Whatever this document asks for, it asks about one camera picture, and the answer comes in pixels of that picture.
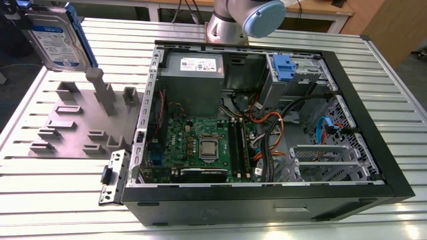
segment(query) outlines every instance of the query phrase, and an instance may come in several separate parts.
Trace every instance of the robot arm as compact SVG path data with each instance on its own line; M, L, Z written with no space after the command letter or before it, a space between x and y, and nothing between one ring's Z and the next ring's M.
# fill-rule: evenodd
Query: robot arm
M284 17L280 0L216 0L206 38L212 43L244 44L248 36L262 38L270 34Z

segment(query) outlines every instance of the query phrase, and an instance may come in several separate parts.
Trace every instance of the label sticker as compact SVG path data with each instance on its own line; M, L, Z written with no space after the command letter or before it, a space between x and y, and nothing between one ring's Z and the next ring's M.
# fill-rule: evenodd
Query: label sticker
M181 71L216 72L216 61L213 58L187 58L179 59Z
M258 110L261 110L261 108L262 108L262 105L261 105L257 101L253 103L253 106L254 106Z
M254 168L254 175L261 176L262 175L262 169L261 168Z
M34 25L31 26L31 33L54 64L67 67L78 66L74 50L66 43L66 35L59 27Z
M346 15L346 16L350 16L352 13L350 12L341 12L341 11L337 11L336 12L336 15Z

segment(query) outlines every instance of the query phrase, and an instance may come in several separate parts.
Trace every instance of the black plastic frame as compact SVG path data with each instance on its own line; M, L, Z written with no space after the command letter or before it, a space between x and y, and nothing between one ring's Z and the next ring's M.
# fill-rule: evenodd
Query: black plastic frame
M122 192L123 204L157 203L162 201L229 201L229 200L272 200L272 199L318 199L318 198L357 198L358 201L370 201L357 210L340 215L341 219L378 204L392 204L414 196L409 183L398 168L392 153L374 126L369 113L360 100L357 92L345 74L342 66L333 52L282 47L241 46L228 44L210 44L202 42L154 41L155 45L179 46L169 48L170 51L189 52L186 46L200 47L234 47L246 54L245 48L288 52L305 52L320 54L329 69L332 78L340 89L348 110L360 129L364 142L380 169L384 185L310 185L310 186L265 186L265 187L126 187Z

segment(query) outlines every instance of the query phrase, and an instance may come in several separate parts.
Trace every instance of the metal bracket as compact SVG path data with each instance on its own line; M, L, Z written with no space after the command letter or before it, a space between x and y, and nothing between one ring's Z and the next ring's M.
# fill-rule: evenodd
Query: metal bracket
M113 151L109 163L101 173L99 182L102 183L98 206L121 206L121 195L126 183L126 174L130 154L125 150Z

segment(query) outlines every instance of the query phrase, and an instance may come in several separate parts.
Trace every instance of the slotted metal table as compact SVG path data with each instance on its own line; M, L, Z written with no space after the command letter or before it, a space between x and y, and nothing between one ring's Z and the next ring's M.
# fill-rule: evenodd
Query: slotted metal table
M143 90L154 40L204 42L189 24L86 18L82 29L103 81ZM102 159L27 157L58 99L59 81L91 89L83 73L41 69L0 135L0 237L54 239L425 239L427 114L369 41L277 30L252 46L333 51L416 196L336 222L143 227L123 206L98 207Z

